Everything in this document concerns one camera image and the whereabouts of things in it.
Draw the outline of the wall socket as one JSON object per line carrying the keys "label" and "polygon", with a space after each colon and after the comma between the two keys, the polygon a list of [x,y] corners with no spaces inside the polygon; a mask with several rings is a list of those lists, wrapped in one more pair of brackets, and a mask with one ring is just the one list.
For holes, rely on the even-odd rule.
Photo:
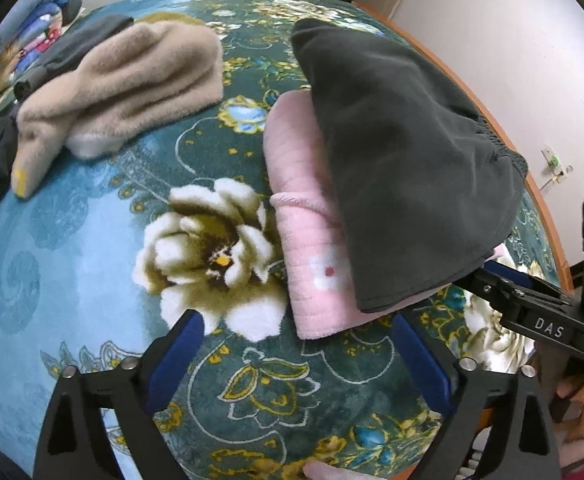
{"label": "wall socket", "polygon": [[572,165],[565,166],[554,149],[550,148],[549,145],[541,149],[541,154],[546,161],[546,169],[543,170],[543,173],[548,177],[548,180],[540,188],[541,191],[544,191],[551,185],[564,182],[572,172]]}

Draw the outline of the grey sweatpants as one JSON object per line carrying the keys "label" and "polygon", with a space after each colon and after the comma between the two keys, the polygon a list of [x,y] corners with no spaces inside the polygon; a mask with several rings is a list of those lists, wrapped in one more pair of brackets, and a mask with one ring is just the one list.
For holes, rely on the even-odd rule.
{"label": "grey sweatpants", "polygon": [[291,44],[323,134],[359,310],[386,310],[478,269],[511,232],[525,158],[400,41],[304,18]]}

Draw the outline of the dark grey garment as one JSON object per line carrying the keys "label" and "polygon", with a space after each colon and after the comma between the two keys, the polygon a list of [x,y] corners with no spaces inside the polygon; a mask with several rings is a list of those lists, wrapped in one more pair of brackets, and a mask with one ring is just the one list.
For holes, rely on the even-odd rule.
{"label": "dark grey garment", "polygon": [[[123,14],[102,16],[86,25],[71,28],[53,44],[26,71],[14,85],[14,95],[23,102],[35,90],[49,80],[70,70],[74,70],[83,57],[104,40],[132,26],[134,19]],[[12,162],[15,158],[18,134],[16,133],[16,112],[13,105],[0,112],[0,200],[6,195],[10,183]]]}

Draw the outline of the beige fluffy garment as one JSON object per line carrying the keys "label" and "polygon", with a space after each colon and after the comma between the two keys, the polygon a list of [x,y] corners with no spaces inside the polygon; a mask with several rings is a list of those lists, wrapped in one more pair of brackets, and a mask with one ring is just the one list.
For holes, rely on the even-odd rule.
{"label": "beige fluffy garment", "polygon": [[85,160],[112,154],[222,96],[222,46],[213,29],[178,21],[132,25],[23,101],[12,191],[32,196],[62,150]]}

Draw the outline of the blue floral bed blanket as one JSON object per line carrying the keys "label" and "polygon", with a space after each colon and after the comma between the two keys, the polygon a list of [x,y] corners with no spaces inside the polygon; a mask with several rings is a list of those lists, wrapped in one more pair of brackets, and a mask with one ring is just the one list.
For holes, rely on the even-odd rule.
{"label": "blue floral bed blanket", "polygon": [[298,479],[309,460],[388,478],[439,425],[396,352],[389,316],[298,338],[269,203],[263,132],[305,87],[301,18],[385,36],[337,0],[123,0],[89,21],[203,23],[222,41],[222,101],[116,154],[58,157],[29,200],[0,203],[0,451],[24,469],[62,370],[112,370],[187,309],[201,350],[156,426],[193,479]]}

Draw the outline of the folded blue grey bedding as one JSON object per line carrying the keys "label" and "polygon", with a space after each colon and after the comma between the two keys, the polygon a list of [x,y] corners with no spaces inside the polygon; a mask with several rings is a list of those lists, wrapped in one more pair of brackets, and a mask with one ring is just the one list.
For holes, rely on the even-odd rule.
{"label": "folded blue grey bedding", "polygon": [[0,23],[0,94],[21,77],[68,22],[63,13],[80,0],[18,0]]}

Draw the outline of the pink fluffy sleeve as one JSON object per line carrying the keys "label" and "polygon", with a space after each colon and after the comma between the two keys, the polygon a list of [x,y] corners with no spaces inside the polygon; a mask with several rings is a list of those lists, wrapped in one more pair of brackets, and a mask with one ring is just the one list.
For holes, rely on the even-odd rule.
{"label": "pink fluffy sleeve", "polygon": [[584,439],[564,443],[560,462],[563,479],[584,479]]}

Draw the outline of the pink fluffy garment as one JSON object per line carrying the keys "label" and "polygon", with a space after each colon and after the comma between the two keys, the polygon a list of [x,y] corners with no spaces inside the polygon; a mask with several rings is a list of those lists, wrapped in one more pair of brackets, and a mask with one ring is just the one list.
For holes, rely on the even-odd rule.
{"label": "pink fluffy garment", "polygon": [[269,113],[264,153],[296,333],[320,339],[429,298],[499,252],[516,213],[503,162],[328,162],[306,90]]}

